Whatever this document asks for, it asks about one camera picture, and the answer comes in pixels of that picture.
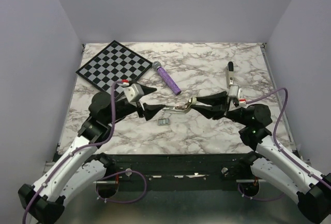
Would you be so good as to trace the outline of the grey staple strips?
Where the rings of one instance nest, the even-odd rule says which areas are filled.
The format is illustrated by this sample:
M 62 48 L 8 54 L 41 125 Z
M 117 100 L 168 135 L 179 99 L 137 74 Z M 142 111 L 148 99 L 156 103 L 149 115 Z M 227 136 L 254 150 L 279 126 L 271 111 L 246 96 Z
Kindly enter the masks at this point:
M 159 126 L 166 126 L 170 124 L 170 119 L 169 118 L 161 118 L 158 120 L 158 125 Z

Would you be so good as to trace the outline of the grey green stapler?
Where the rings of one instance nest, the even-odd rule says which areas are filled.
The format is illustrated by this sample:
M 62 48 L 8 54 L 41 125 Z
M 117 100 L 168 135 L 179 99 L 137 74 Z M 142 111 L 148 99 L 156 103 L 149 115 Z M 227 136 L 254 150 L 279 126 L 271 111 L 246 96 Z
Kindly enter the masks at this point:
M 184 105 L 181 105 L 181 106 L 165 106 L 162 109 L 162 112 L 170 113 L 170 114 L 186 114 L 191 110 L 192 106 L 196 105 L 196 103 L 197 103 L 197 98 L 192 97 Z

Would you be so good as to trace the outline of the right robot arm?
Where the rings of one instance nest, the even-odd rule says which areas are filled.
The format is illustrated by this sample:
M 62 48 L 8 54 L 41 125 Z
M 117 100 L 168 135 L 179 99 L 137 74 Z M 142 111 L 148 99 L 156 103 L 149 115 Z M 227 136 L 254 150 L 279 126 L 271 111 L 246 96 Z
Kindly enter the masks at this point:
M 193 98 L 191 108 L 207 119 L 225 117 L 244 125 L 239 136 L 252 152 L 249 160 L 238 165 L 241 177 L 254 175 L 269 182 L 290 197 L 313 223 L 321 223 L 330 215 L 330 174 L 308 165 L 277 140 L 276 132 L 267 129 L 272 123 L 267 105 L 221 92 Z

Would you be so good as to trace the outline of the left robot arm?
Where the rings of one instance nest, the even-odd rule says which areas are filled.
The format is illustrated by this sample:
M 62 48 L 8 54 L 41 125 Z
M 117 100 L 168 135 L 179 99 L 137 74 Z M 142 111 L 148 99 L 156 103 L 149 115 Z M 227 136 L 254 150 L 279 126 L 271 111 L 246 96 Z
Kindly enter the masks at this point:
M 89 116 L 70 147 L 45 175 L 19 189 L 25 209 L 22 222 L 31 215 L 40 223 L 56 223 L 67 204 L 92 182 L 116 176 L 118 172 L 107 156 L 91 162 L 88 159 L 112 138 L 116 122 L 134 112 L 148 121 L 164 108 L 162 104 L 140 104 L 143 96 L 155 91 L 153 87 L 121 80 L 111 86 L 111 93 L 94 95 L 88 108 Z

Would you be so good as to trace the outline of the purple glitter microphone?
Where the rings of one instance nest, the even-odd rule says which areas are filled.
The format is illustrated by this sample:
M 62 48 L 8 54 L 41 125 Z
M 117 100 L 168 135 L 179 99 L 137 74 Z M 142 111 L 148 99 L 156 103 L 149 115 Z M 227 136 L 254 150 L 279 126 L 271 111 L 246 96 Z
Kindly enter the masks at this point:
M 181 89 L 178 87 L 178 85 L 174 82 L 174 80 L 167 73 L 167 71 L 162 67 L 162 65 L 159 61 L 153 62 L 152 67 L 156 70 L 156 72 L 159 74 L 159 76 L 164 80 L 166 85 L 171 89 L 171 91 L 175 95 L 179 95 L 182 92 Z

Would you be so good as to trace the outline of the black grey chessboard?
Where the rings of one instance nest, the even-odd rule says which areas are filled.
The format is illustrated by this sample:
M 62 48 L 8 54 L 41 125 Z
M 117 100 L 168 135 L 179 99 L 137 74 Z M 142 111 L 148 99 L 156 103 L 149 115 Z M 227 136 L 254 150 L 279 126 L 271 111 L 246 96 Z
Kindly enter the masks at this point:
M 115 81 L 136 81 L 151 67 L 152 62 L 114 40 L 78 69 L 76 74 L 98 90 L 110 94 Z

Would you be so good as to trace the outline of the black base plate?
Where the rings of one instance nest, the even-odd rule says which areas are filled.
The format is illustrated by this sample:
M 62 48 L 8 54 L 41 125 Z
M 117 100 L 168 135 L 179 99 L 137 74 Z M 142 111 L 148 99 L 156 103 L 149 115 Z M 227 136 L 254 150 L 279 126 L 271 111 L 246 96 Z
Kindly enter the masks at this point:
M 249 196 L 260 190 L 262 179 L 251 172 L 257 155 L 189 154 L 189 155 L 92 155 L 79 167 L 91 173 L 90 167 L 101 163 L 110 179 L 97 183 L 103 195 L 115 190 L 138 192 L 224 190 L 238 186 Z

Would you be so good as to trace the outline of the aluminium frame rail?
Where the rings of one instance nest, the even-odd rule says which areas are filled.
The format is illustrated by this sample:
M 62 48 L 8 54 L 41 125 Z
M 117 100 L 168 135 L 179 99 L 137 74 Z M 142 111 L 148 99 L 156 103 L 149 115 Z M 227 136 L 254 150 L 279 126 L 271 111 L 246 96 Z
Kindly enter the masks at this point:
M 269 160 L 259 157 L 223 162 L 205 156 L 118 156 L 99 154 L 84 162 L 58 161 L 21 197 L 25 209 L 40 223 L 55 223 L 66 205 L 91 184 L 98 197 L 112 202 L 118 191 L 237 190 L 257 201 L 259 180 L 300 203 L 305 191 Z

